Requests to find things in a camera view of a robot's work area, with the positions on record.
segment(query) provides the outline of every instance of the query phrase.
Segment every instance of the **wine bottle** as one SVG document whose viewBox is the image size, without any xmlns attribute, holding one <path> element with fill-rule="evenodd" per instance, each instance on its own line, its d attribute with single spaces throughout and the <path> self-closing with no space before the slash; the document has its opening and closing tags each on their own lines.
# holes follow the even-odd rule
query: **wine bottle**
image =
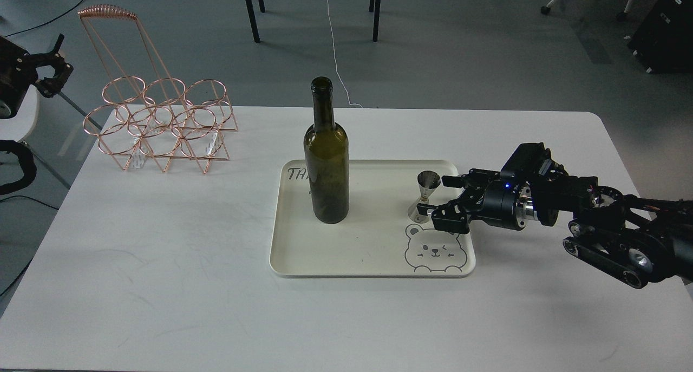
<svg viewBox="0 0 693 372">
<path fill-rule="evenodd" d="M 312 80 L 312 110 L 315 123 L 304 136 L 312 211 L 327 224 L 342 221 L 349 212 L 349 140 L 335 123 L 332 81 Z"/>
</svg>

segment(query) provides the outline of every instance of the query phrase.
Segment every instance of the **white tray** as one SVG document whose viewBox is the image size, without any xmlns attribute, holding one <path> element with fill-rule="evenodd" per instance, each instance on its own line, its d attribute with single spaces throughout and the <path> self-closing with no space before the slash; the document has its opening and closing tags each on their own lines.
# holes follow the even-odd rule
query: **white tray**
<svg viewBox="0 0 693 372">
<path fill-rule="evenodd" d="M 279 183 L 270 266 L 287 277 L 463 277 L 476 259 L 469 234 L 436 231 L 407 215 L 419 197 L 423 170 L 457 175 L 443 160 L 350 160 L 349 214 L 324 224 L 312 212 L 305 160 L 284 165 Z M 430 197 L 460 195 L 442 185 Z"/>
</svg>

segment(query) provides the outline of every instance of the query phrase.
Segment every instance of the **bear drawing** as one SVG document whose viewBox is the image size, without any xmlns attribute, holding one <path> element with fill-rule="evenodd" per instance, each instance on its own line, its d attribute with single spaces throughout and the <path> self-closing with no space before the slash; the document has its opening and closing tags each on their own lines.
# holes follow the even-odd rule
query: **bear drawing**
<svg viewBox="0 0 693 372">
<path fill-rule="evenodd" d="M 459 271 L 467 263 L 467 253 L 457 239 L 460 234 L 423 229 L 410 224 L 406 230 L 409 245 L 404 252 L 407 263 L 416 271 Z"/>
</svg>

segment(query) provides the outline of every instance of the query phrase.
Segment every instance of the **bottle neck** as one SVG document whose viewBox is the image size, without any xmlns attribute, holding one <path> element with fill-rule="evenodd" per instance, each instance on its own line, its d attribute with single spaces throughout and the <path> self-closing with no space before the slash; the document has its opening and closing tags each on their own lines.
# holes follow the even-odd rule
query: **bottle neck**
<svg viewBox="0 0 693 372">
<path fill-rule="evenodd" d="M 315 118 L 313 129 L 315 132 L 334 131 L 335 127 L 335 112 L 332 109 L 332 93 L 313 92 L 312 93 L 312 113 Z"/>
</svg>

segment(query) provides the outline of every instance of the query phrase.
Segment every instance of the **jigger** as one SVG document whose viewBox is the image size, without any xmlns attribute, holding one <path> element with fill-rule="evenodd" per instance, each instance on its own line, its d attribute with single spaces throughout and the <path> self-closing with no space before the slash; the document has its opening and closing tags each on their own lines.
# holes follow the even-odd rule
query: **jigger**
<svg viewBox="0 0 693 372">
<path fill-rule="evenodd" d="M 416 209 L 416 206 L 420 203 L 428 204 L 428 197 L 440 186 L 440 175 L 433 172 L 433 170 L 424 170 L 416 177 L 416 181 L 419 182 L 419 192 L 421 192 L 421 196 L 409 206 L 408 214 L 409 219 L 416 223 L 423 224 L 429 220 L 428 216 L 419 214 L 419 210 Z"/>
</svg>

